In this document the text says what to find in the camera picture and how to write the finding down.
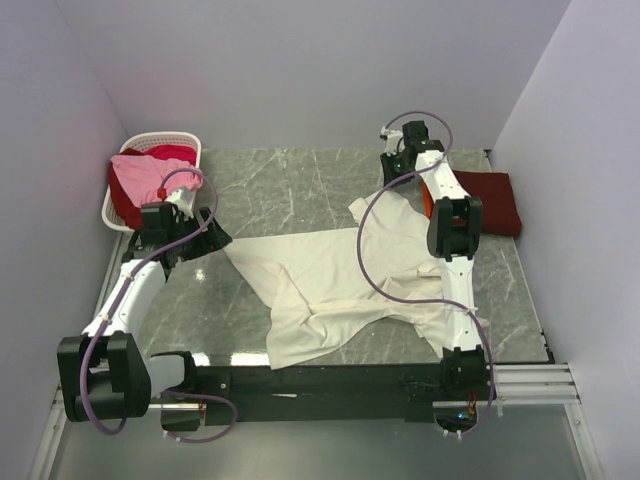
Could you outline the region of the cream white t-shirt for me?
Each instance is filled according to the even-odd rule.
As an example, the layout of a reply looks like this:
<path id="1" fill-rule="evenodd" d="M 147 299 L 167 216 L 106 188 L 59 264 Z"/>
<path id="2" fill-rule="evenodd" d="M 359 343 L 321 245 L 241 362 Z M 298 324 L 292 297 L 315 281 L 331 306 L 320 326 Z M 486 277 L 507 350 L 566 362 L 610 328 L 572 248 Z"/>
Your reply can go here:
<path id="1" fill-rule="evenodd" d="M 427 217 L 395 192 L 358 198 L 349 210 L 362 229 L 236 239 L 225 249 L 270 310 L 274 369 L 332 353 L 384 317 L 442 351 L 445 305 Z"/>

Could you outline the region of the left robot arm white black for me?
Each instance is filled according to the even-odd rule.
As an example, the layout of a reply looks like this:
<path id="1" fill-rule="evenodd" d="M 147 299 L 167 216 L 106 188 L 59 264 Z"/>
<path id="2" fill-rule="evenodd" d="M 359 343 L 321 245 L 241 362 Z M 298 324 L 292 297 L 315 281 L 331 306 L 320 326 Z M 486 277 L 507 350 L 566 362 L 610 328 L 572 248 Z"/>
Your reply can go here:
<path id="1" fill-rule="evenodd" d="M 200 378 L 190 352 L 146 358 L 138 337 L 173 269 L 231 242 L 208 207 L 194 217 L 169 202 L 143 207 L 142 227 L 129 238 L 113 290 L 82 333 L 63 338 L 57 347 L 68 420 L 91 422 L 113 435 L 117 430 L 106 421 L 144 416 L 151 400 L 165 391 L 179 402 L 197 395 Z"/>

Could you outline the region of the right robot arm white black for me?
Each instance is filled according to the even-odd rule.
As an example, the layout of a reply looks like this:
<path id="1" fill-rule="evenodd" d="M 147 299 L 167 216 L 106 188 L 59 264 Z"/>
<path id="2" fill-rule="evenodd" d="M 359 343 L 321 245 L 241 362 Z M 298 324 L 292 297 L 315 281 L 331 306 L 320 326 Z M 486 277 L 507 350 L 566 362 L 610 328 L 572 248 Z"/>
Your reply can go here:
<path id="1" fill-rule="evenodd" d="M 482 202 L 461 186 L 444 146 L 429 137 L 424 121 L 411 120 L 400 130 L 386 125 L 380 138 L 385 142 L 380 156 L 384 184 L 404 183 L 413 173 L 431 198 L 425 208 L 426 246 L 437 260 L 445 300 L 439 387 L 447 397 L 460 399 L 490 381 L 486 335 L 479 326 L 473 292 Z"/>

